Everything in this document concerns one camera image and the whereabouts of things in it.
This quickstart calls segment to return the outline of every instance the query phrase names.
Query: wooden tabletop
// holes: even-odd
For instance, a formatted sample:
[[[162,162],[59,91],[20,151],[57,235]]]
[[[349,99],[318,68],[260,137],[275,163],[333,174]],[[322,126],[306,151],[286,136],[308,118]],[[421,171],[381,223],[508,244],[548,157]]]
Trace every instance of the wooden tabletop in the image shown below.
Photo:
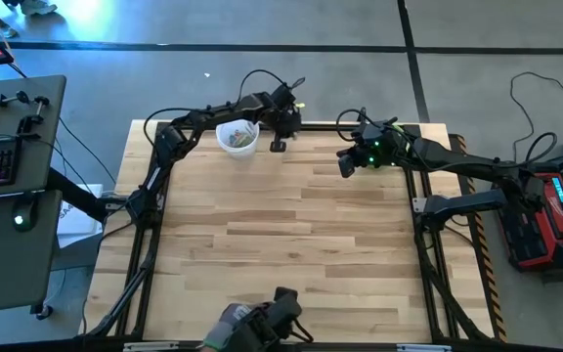
[[[116,187],[123,195],[148,170],[151,146],[142,126],[132,122]],[[420,128],[449,146],[444,124]],[[201,340],[229,303],[271,300],[276,286],[287,286],[299,291],[299,320],[317,341],[430,341],[403,171],[358,169],[343,179],[335,152],[349,144],[335,132],[302,132],[284,154],[268,152],[271,140],[263,132],[257,155],[237,161],[206,132],[175,165],[145,339]],[[430,179],[434,194],[459,195],[454,174]],[[107,231],[128,221],[125,212],[115,214]],[[102,244],[85,309],[89,329],[123,290],[133,234],[128,229]],[[454,296],[492,335],[473,248],[449,232],[442,239]],[[440,299],[437,305],[447,331]]]

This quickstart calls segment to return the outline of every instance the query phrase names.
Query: black desk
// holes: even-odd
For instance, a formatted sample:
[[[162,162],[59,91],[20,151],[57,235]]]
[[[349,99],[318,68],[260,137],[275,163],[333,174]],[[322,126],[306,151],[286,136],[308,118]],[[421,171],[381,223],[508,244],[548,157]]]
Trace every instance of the black desk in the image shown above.
[[[50,106],[41,111],[44,123],[33,131],[39,133],[44,142],[53,145],[65,78],[49,76],[0,81],[0,93],[8,97],[19,90],[27,93],[30,99],[42,95],[51,101]],[[36,104],[27,106],[19,102],[0,108],[0,134],[15,135],[19,120],[27,114],[36,113],[36,108]],[[51,156],[51,147],[23,142],[17,181],[14,185],[0,187],[0,193],[45,189],[52,174]],[[13,228],[11,217],[16,198],[0,198],[0,309],[42,304],[49,283],[54,245],[57,245],[56,231],[62,199],[59,191],[42,193],[38,202],[38,223],[31,231],[19,233]]]

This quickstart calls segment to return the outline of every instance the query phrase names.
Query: desk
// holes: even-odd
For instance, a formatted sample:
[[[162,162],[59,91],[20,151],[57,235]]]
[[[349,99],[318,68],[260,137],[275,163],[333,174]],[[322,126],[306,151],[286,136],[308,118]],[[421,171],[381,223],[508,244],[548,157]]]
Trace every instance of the desk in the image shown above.
[[[41,111],[43,124],[34,131],[46,143],[56,138],[58,117],[65,93],[64,76],[36,77],[0,81],[0,93],[14,97],[23,90],[30,99],[41,95],[51,104]],[[0,107],[0,134],[15,135],[21,118],[36,113],[36,104],[20,102]],[[40,143],[22,145],[19,170],[15,184],[0,187],[0,194],[43,190],[47,185],[52,149]],[[0,309],[42,304],[49,283],[52,253],[63,194],[44,192],[38,199],[38,222],[26,233],[17,232],[12,225],[15,197],[0,198]]]
[[[116,187],[123,195],[148,170],[142,126],[131,126]],[[449,145],[444,124],[420,129]],[[175,165],[144,338],[201,340],[230,302],[271,300],[276,286],[287,286],[299,291],[300,321],[319,342],[430,341],[403,171],[358,169],[345,180],[335,152],[348,144],[335,132],[302,132],[285,154],[268,152],[271,139],[263,132],[256,157],[240,162],[206,132]],[[430,179],[434,194],[459,195],[454,174]],[[128,221],[117,213],[107,231]],[[123,289],[133,234],[102,244],[85,308],[89,329]],[[454,296],[493,335],[473,248],[442,238]],[[135,296],[130,326],[136,311]]]

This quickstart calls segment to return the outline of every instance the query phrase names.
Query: gray floor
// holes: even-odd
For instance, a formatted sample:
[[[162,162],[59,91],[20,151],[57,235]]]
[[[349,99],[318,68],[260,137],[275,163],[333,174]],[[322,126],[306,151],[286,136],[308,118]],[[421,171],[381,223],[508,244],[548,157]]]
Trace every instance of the gray floor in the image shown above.
[[[408,0],[420,46],[563,47],[561,0]],[[59,16],[26,19],[0,5],[0,16],[23,41],[121,43],[231,43],[402,45],[395,0],[61,0]],[[63,119],[106,163],[120,164],[129,123],[165,107],[203,107],[236,97],[242,76],[270,69],[288,81],[306,76],[297,91],[306,120],[333,120],[346,108],[366,106],[374,118],[418,121],[405,54],[192,53],[17,50],[28,75],[65,74]],[[420,76],[432,122],[445,122],[469,151],[511,158],[511,141],[528,125],[509,99],[509,79],[533,70],[563,82],[563,56],[420,55]],[[6,66],[0,79],[15,77]],[[275,86],[255,76],[248,91]],[[537,134],[563,141],[563,93],[549,82],[523,77],[515,95],[531,113]],[[112,187],[93,159],[60,133],[66,157],[88,182]],[[522,159],[528,143],[520,146]],[[61,161],[54,159],[59,168]],[[563,284],[516,273],[507,264],[492,214],[485,216],[507,336],[512,342],[563,347]],[[57,313],[37,322],[28,308],[0,311],[0,343],[77,334],[92,269],[66,271]],[[48,295],[64,272],[54,272]]]

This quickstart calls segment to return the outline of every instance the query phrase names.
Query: white paper cup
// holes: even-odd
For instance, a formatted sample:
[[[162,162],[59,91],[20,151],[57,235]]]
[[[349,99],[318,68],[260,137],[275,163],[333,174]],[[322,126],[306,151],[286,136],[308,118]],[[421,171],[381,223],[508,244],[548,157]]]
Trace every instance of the white paper cup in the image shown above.
[[[248,146],[234,148],[232,147],[232,136],[247,135],[253,140]],[[260,135],[260,125],[253,124],[247,120],[236,120],[222,125],[216,126],[216,140],[219,146],[225,150],[231,157],[236,159],[250,158],[255,154],[258,145],[258,136]]]

